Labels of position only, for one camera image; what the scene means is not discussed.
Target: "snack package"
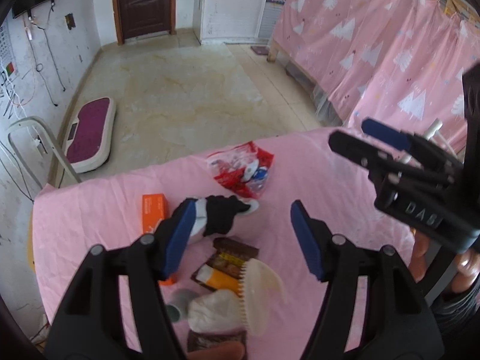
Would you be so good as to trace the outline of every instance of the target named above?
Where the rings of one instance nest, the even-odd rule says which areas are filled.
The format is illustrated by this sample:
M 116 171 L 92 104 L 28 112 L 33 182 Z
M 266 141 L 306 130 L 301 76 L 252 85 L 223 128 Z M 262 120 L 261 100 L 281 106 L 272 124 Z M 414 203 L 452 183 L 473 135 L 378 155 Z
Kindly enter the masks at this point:
M 207 157 L 214 179 L 243 198 L 258 198 L 265 188 L 274 155 L 252 141 Z
M 225 237 L 215 238 L 213 247 L 217 249 L 217 252 L 191 276 L 191 279 L 195 281 L 195 283 L 198 283 L 210 291 L 216 291 L 217 288 L 209 286 L 198 278 L 199 271 L 204 268 L 205 265 L 239 280 L 243 264 L 249 261 L 249 259 L 256 258 L 259 252 L 256 247 L 245 245 Z
M 245 346 L 245 356 L 243 356 L 242 360 L 247 360 L 247 332 L 245 331 L 234 334 L 203 334 L 190 330 L 187 337 L 187 351 L 194 352 L 196 350 L 210 349 L 222 342 L 229 341 L 238 341 Z

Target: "red plastic bag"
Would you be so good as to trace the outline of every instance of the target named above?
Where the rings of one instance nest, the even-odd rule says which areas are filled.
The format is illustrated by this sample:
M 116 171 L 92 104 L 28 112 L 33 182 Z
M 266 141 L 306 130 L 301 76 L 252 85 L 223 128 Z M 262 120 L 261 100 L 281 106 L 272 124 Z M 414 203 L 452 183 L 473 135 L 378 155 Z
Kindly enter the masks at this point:
M 208 156 L 208 167 L 223 187 L 243 198 L 258 198 L 265 188 L 274 155 L 252 141 Z

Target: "brown wooden door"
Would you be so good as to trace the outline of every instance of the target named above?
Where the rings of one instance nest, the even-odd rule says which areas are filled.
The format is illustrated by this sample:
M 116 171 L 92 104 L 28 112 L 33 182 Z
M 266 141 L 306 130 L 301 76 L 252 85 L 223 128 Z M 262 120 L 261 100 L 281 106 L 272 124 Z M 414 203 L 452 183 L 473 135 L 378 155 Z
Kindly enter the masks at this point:
M 119 0 L 125 39 L 170 30 L 170 0 Z

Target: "pink curtain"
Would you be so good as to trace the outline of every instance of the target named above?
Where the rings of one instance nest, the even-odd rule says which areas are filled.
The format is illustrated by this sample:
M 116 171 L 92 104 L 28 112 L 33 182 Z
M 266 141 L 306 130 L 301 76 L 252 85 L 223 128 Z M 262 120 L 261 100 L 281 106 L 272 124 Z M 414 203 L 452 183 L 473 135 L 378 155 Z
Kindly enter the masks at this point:
M 423 133 L 438 118 L 465 142 L 463 71 L 478 30 L 431 0 L 287 0 L 273 39 L 328 93 L 349 127 L 374 117 Z

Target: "power outlet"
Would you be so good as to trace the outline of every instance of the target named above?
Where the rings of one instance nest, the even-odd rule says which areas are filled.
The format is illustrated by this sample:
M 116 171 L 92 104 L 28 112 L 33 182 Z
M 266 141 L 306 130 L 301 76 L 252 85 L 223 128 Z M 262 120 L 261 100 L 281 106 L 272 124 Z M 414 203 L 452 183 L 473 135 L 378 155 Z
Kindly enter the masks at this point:
M 69 30 L 76 27 L 73 13 L 69 13 L 68 15 L 66 15 L 65 16 L 65 21 L 67 22 L 67 27 L 68 27 Z
M 40 153 L 40 155 L 42 157 L 44 157 L 45 155 L 48 154 L 47 149 L 46 149 L 45 145 L 43 144 L 42 139 L 40 138 L 39 135 L 37 135 L 37 137 L 33 140 L 33 143 L 34 143 L 35 149 L 38 150 L 38 152 Z

